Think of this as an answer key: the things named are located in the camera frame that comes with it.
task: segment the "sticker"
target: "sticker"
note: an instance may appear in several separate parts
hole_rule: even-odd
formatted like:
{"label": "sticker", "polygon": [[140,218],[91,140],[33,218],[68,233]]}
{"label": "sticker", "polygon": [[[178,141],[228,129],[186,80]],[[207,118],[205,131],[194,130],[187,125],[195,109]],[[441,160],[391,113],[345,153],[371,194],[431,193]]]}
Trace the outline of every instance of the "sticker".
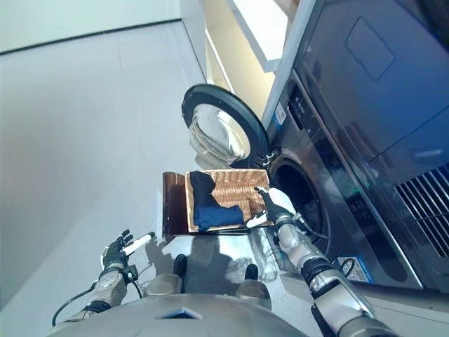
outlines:
{"label": "sticker", "polygon": [[283,106],[279,103],[276,107],[276,111],[274,113],[276,115],[276,122],[279,126],[283,124],[283,121],[286,120],[287,114],[283,109]]}
{"label": "sticker", "polygon": [[340,267],[343,266],[343,273],[346,274],[351,268],[352,264],[350,262],[344,263],[347,259],[352,259],[355,263],[354,268],[351,273],[347,276],[349,281],[364,282],[364,283],[374,283],[373,276],[368,271],[365,261],[361,256],[343,256],[337,258],[336,262]]}

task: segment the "dark blue cloth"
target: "dark blue cloth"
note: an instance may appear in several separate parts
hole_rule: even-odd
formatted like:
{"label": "dark blue cloth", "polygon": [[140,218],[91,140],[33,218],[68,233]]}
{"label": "dark blue cloth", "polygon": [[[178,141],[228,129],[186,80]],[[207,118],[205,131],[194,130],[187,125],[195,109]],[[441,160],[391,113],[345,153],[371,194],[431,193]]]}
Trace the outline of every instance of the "dark blue cloth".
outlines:
{"label": "dark blue cloth", "polygon": [[210,227],[243,224],[243,212],[237,205],[221,207],[212,196],[215,188],[212,177],[200,171],[190,173],[194,195],[194,224],[200,232]]}

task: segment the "basket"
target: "basket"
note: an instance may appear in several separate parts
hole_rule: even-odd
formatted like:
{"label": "basket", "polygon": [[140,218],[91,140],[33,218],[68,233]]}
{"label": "basket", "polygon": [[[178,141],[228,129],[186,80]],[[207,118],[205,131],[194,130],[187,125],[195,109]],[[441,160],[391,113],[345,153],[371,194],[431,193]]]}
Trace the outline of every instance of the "basket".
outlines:
{"label": "basket", "polygon": [[[243,219],[247,220],[254,217],[257,213],[265,210],[265,204],[262,197],[254,190],[254,187],[261,186],[269,188],[268,175],[265,170],[251,169],[230,169],[230,170],[207,170],[201,171],[210,175],[215,182],[215,188],[212,196],[217,203],[223,207],[238,205],[243,212]],[[189,232],[198,232],[199,228],[194,224],[194,195],[193,187],[190,183],[190,173],[185,175],[185,196],[187,206],[187,224]],[[207,230],[230,230],[242,228],[243,225],[227,225],[211,227]]]}

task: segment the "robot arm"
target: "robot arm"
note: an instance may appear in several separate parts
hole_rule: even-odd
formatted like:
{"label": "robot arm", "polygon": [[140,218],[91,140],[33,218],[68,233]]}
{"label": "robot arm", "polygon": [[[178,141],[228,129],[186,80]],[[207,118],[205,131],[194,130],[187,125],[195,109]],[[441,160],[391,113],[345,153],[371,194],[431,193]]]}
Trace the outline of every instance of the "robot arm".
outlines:
{"label": "robot arm", "polygon": [[60,329],[64,324],[79,322],[88,319],[90,316],[108,310],[121,304],[127,293],[127,285],[133,283],[139,291],[138,286],[134,283],[138,279],[138,271],[135,265],[129,265],[129,255],[135,250],[146,244],[154,233],[149,233],[143,237],[132,241],[133,236],[129,230],[122,232],[109,246],[106,246],[101,255],[102,272],[98,280],[93,282],[92,286],[83,293],[68,300],[53,316],[52,325],[56,325],[58,314],[73,300],[92,291],[91,298],[84,309],[73,315],[63,323],[58,324],[55,330]]}
{"label": "robot arm", "polygon": [[363,295],[329,263],[306,233],[294,225],[294,218],[300,223],[305,220],[299,213],[295,215],[288,196],[274,188],[266,191],[256,187],[256,190],[264,199],[267,219],[276,226],[279,246],[309,286],[314,298],[311,311],[323,334],[396,336],[388,326],[375,319]]}

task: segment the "white floor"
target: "white floor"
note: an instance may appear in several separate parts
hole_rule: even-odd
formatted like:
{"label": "white floor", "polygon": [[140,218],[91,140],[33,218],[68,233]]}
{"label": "white floor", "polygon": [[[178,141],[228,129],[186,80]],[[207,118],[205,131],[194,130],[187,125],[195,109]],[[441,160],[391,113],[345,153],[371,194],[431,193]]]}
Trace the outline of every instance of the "white floor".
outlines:
{"label": "white floor", "polygon": [[[203,77],[180,22],[12,53],[0,63],[1,328],[5,336],[42,336],[59,305],[98,276],[103,247],[123,229],[158,235],[159,245],[130,260],[143,271],[141,284],[168,271],[178,253],[193,254],[189,237],[161,242],[161,188],[164,171],[197,169],[180,106]],[[247,237],[212,241],[230,282],[257,262],[242,246]],[[273,311],[319,335],[308,302],[286,293],[269,263]],[[128,291],[126,300],[135,300]]]}

